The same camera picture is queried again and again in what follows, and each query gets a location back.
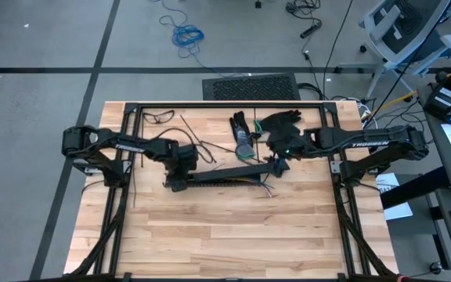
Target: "yellow cable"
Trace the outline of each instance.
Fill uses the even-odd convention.
[[[387,107],[390,107],[391,105],[394,105],[394,104],[396,104],[396,103],[398,103],[398,102],[402,102],[402,101],[404,101],[405,99],[408,99],[408,98],[410,98],[410,97],[412,97],[412,96],[414,96],[414,95],[416,95],[416,94],[417,94],[417,90],[414,90],[414,91],[412,91],[412,92],[410,92],[410,93],[408,93],[408,94],[406,94],[406,95],[404,95],[404,96],[402,96],[402,97],[399,97],[398,99],[394,99],[394,100],[392,100],[391,102],[388,102],[388,103],[386,103],[385,105],[383,105],[382,108],[381,108],[381,110],[383,110],[383,109],[385,109],[385,108],[387,108]],[[372,114],[375,114],[378,110],[379,110],[379,109],[376,109],[376,110],[374,110],[373,112],[371,112],[370,114],[368,114],[368,115],[362,117],[361,120],[362,120],[362,121],[366,120],[366,119],[367,119],[368,117],[370,117]]]

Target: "wooden table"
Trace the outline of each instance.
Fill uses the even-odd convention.
[[[355,102],[336,103],[341,127],[361,129]],[[119,131],[123,109],[124,102],[107,102],[99,127]],[[159,114],[167,110],[151,108],[144,109],[144,113]],[[228,119],[239,110],[244,111],[251,130],[254,118],[262,119],[281,111],[275,108],[175,109],[175,116],[168,123],[152,125],[144,121],[143,137],[153,137],[170,127],[188,131],[179,116],[182,115],[198,138],[234,150],[236,144]],[[300,111],[303,114],[297,123],[299,128],[321,126],[317,110]],[[181,132],[169,132],[164,137],[189,143]],[[218,163],[206,164],[200,160],[199,172],[218,165],[220,168],[245,165],[232,153],[213,146],[208,148]],[[260,158],[270,153],[261,143],[258,152]],[[104,153],[113,157],[114,150]],[[368,154],[363,148],[346,150],[346,153],[350,160]],[[162,186],[163,165],[143,157],[141,168],[141,159],[140,154],[135,159],[135,181],[130,186],[117,276],[131,272],[133,277],[336,278],[337,273],[347,273],[327,158],[289,161],[290,170],[282,178],[267,180],[275,187],[273,198],[261,187],[252,186],[192,188],[172,193]],[[101,175],[88,177],[86,184],[100,179]],[[363,182],[375,185],[372,176],[366,176]],[[99,183],[84,192],[65,273],[79,266],[99,238],[107,191]],[[355,198],[364,237],[386,266],[397,272],[378,192],[359,186],[355,188]],[[353,240],[352,246],[360,273]],[[111,248],[112,239],[106,247],[104,272]]]

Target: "office chair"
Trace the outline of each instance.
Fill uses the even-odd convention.
[[[428,42],[405,71],[406,74],[424,75],[439,57],[451,56],[451,37],[442,39],[434,31],[426,38],[450,3],[451,0],[384,0],[378,3],[359,22],[368,34],[360,52],[369,51],[373,62],[340,63],[338,66],[374,70],[366,94],[369,99],[381,75],[391,71],[399,76],[397,71],[403,71],[425,39]],[[401,82],[412,91],[402,79]]]

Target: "black metal frame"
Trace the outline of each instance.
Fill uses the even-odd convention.
[[[329,121],[327,120],[327,114],[330,114],[332,124],[334,127],[340,128],[340,122],[337,115],[337,107],[333,102],[322,102],[322,103],[254,103],[254,102],[225,102],[225,103],[126,103],[124,107],[123,121],[121,124],[121,133],[126,134],[128,129],[129,119],[132,114],[135,114],[135,123],[133,126],[132,134],[137,136],[139,134],[139,129],[142,124],[142,113],[145,108],[230,108],[230,107],[242,107],[242,108],[303,108],[303,109],[315,109],[319,111],[319,116],[321,118],[322,126],[329,126]],[[339,153],[340,159],[342,161],[347,160],[347,156],[344,151]],[[122,152],[119,150],[116,153],[116,159],[122,159]],[[133,166],[135,161],[135,154],[130,152],[128,154],[128,159],[131,162],[131,168],[127,169],[126,177],[127,185],[123,187],[110,187],[109,193],[106,199],[106,210],[103,218],[102,233],[97,244],[92,249],[92,252],[88,255],[87,259],[83,261],[81,266],[69,275],[61,278],[53,278],[40,281],[138,281],[138,282],[150,282],[154,280],[164,281],[164,282],[216,282],[224,281],[223,279],[146,279],[146,278],[131,278],[130,273],[126,273],[124,278],[115,278],[117,268],[117,260],[119,256],[120,246],[121,246],[121,234],[123,231],[123,222],[126,212],[126,205],[128,200],[128,189],[130,180],[132,179]],[[344,202],[341,196],[341,176],[339,173],[333,172],[332,162],[334,161],[334,156],[328,157],[329,169],[332,172],[331,180],[334,188],[334,199],[337,209],[337,217],[339,220],[339,227],[341,231],[342,246],[344,249],[345,262],[348,271],[349,278],[346,279],[343,273],[338,273],[336,279],[300,279],[300,281],[321,281],[321,282],[344,282],[344,281],[396,281],[397,275],[388,270],[380,259],[373,253],[368,243],[364,240],[361,223],[359,221],[359,213],[355,200],[355,194],[351,186],[345,186],[348,194],[348,202],[351,212],[351,217],[347,215],[344,208]],[[112,218],[115,201],[116,189],[121,188],[121,198],[116,215]],[[359,257],[361,260],[361,266],[363,274],[356,274],[354,267],[354,260],[352,258],[351,242],[349,240],[348,232],[354,237],[356,243],[358,244]],[[110,254],[110,264],[108,273],[101,274],[102,265],[104,259],[104,248],[110,236],[114,233],[114,245],[112,247],[112,252]],[[379,276],[371,276],[370,267],[368,260],[372,263],[373,267],[379,273]],[[93,275],[86,275],[86,273],[91,268],[92,264],[95,263]],[[281,281],[297,281],[299,279],[234,279],[242,280],[248,282],[281,282]],[[409,279],[409,281],[420,281],[417,279]]]

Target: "blue cable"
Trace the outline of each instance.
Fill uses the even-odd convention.
[[[194,59],[197,61],[197,63],[202,66],[203,68],[206,68],[210,71],[214,71],[216,74],[220,75],[223,78],[232,78],[237,75],[246,76],[244,74],[231,74],[231,75],[223,75],[218,70],[214,69],[213,67],[206,67],[204,66],[197,54],[201,51],[200,50],[200,42],[204,39],[204,32],[197,28],[193,24],[186,24],[187,20],[189,19],[186,12],[180,10],[180,9],[173,9],[164,4],[164,0],[150,0],[150,2],[161,2],[161,5],[168,11],[181,13],[184,15],[184,21],[182,21],[180,24],[177,24],[173,18],[173,16],[170,15],[164,15],[160,17],[159,22],[161,25],[164,25],[165,27],[170,26],[173,27],[173,35],[171,36],[171,43],[179,48],[177,55],[181,59],[189,58],[190,56],[194,57]]]

